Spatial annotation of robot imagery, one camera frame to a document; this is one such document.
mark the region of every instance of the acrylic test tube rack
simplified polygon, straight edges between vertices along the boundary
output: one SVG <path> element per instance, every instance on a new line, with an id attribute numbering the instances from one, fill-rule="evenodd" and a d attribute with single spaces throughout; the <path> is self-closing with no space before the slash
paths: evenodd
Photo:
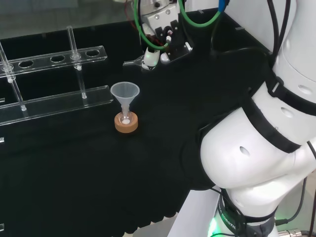
<path id="1" fill-rule="evenodd" d="M 93 63 L 107 58 L 103 46 L 77 49 L 73 28 L 67 27 L 71 50 L 28 58 L 7 60 L 0 43 L 0 78 L 11 84 L 17 103 L 1 105 L 5 99 L 0 95 L 0 126 L 19 121 L 40 118 L 82 108 L 111 103 L 109 87 L 85 89 L 82 64 Z M 80 91 L 24 101 L 16 82 L 16 76 L 43 70 L 73 66 L 77 74 Z"/>

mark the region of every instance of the white powder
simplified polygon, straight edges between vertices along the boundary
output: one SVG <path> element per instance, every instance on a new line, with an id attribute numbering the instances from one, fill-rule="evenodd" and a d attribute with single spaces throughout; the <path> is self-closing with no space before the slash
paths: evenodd
<path id="1" fill-rule="evenodd" d="M 129 123 L 130 123 L 130 120 L 129 120 L 129 119 L 124 119 L 124 120 L 122 121 L 122 123 L 123 123 L 123 124 L 129 124 Z"/>

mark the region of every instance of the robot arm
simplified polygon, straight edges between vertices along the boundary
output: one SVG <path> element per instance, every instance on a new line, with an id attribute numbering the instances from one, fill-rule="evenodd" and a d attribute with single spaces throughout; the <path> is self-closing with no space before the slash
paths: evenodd
<path id="1" fill-rule="evenodd" d="M 315 10 L 316 1 L 297 0 L 273 68 L 276 76 L 270 75 L 271 81 L 267 75 L 248 105 L 221 121 L 201 144 L 206 174 L 253 220 L 252 227 L 271 223 L 282 199 L 316 169 L 307 144 L 316 147 Z M 227 224 L 232 220 L 216 218 L 222 232 L 234 232 Z M 278 236 L 275 227 L 265 228 L 269 236 Z"/>

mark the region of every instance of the black table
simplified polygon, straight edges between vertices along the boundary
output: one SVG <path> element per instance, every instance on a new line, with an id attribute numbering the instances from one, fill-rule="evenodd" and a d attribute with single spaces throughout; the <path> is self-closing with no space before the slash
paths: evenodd
<path id="1" fill-rule="evenodd" d="M 202 22 L 213 14 L 191 17 Z M 258 44 L 247 32 L 236 31 L 237 26 L 224 17 L 216 49 Z M 210 57 L 210 29 L 196 32 L 189 57 L 141 73 L 122 68 L 123 61 L 142 54 L 128 22 L 74 31 L 78 48 L 104 45 L 109 57 L 83 66 L 87 88 L 119 81 L 140 87 L 130 106 L 139 127 L 129 135 L 116 132 L 116 102 L 1 127 L 0 223 L 5 232 L 0 235 L 121 237 L 173 216 L 189 190 L 200 188 L 191 179 L 204 178 L 194 144 L 197 130 L 236 107 L 246 90 L 262 83 L 259 72 L 267 67 L 266 57 L 257 51 Z M 9 59 L 69 50 L 65 31 L 2 44 Z M 17 82 L 25 100 L 79 89 L 71 67 L 18 76 Z M 0 97 L 15 102 L 4 79 Z M 180 165 L 184 144 L 186 174 Z"/>

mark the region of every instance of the white wall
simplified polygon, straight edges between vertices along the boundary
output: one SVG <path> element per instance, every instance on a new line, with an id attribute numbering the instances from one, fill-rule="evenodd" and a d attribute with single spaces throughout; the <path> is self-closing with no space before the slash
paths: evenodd
<path id="1" fill-rule="evenodd" d="M 68 25 L 79 28 L 126 21 L 123 9 L 122 3 L 112 0 L 78 0 L 78 6 L 71 8 L 30 12 L 24 9 L 24 13 L 19 14 L 3 14 L 0 11 L 0 39 L 65 30 Z M 133 19 L 131 7 L 127 11 Z"/>
<path id="2" fill-rule="evenodd" d="M 281 30 L 285 0 L 274 0 L 274 5 Z M 188 0 L 186 6 L 188 11 L 214 8 L 218 6 L 218 0 Z M 293 22 L 295 10 L 296 1 L 292 0 L 287 32 Z M 231 0 L 225 12 L 265 47 L 273 49 L 273 26 L 267 0 Z"/>

